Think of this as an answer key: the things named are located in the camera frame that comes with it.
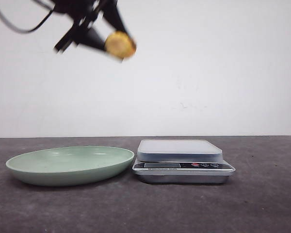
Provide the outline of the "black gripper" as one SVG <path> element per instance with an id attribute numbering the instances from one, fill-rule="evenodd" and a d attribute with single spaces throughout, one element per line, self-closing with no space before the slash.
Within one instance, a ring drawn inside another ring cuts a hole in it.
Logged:
<path id="1" fill-rule="evenodd" d="M 72 43 L 85 45 L 97 50 L 106 51 L 105 42 L 89 24 L 97 19 L 98 13 L 93 9 L 93 0 L 54 0 L 54 12 L 67 14 L 73 20 L 72 27 L 55 45 L 57 52 L 64 52 Z M 117 31 L 130 36 L 124 26 L 117 8 L 116 0 L 103 0 L 104 19 Z"/>

